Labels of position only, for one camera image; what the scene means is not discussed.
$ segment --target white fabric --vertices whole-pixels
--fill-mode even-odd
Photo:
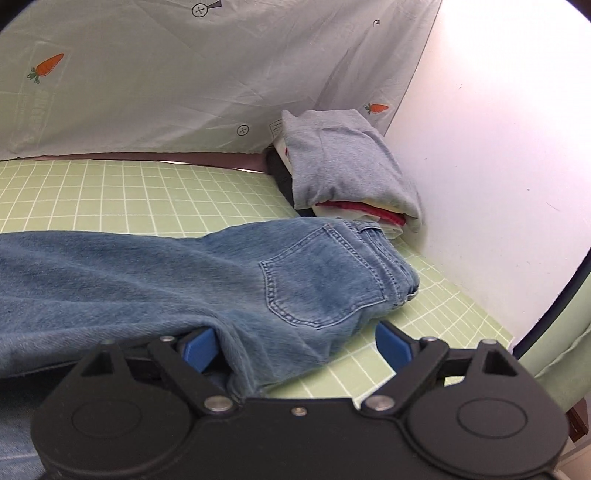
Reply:
[[[0,160],[259,152],[283,109],[383,104],[367,118],[384,133],[440,3],[196,1],[31,4],[0,34]],[[27,78],[61,53],[39,84]]]
[[[317,217],[342,218],[343,220],[371,220],[377,222],[382,228],[384,235],[389,240],[402,235],[401,226],[389,222],[383,222],[377,215],[371,215],[369,213],[361,212],[360,210],[345,210],[326,205],[314,205],[312,210]]]

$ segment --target green cutting mat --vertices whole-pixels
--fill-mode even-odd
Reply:
[[[0,163],[0,232],[86,230],[202,236],[227,226],[297,214],[260,173],[143,161]],[[419,272],[419,295],[389,316],[410,336],[437,336],[456,348],[511,335],[402,240]],[[375,348],[372,322],[330,363],[276,387],[276,397],[352,397],[357,403],[393,374]]]

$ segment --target green fabric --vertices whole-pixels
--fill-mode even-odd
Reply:
[[[563,411],[591,391],[591,325],[535,378]]]
[[[591,323],[591,280],[587,279],[542,337],[519,360],[532,375],[568,350]]]

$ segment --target orange carrot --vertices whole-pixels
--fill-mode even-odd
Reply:
[[[379,103],[368,103],[367,105],[364,105],[364,107],[368,111],[368,115],[371,115],[372,113],[381,113],[389,108],[388,105],[380,105]]]
[[[50,59],[42,61],[37,65],[37,68],[31,69],[31,73],[27,75],[27,78],[30,80],[35,79],[35,83],[39,83],[39,77],[49,75],[63,57],[64,54],[60,53]]]

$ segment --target back pocket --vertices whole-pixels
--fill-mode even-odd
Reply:
[[[386,300],[375,271],[330,225],[260,265],[267,306],[292,325],[330,327]]]

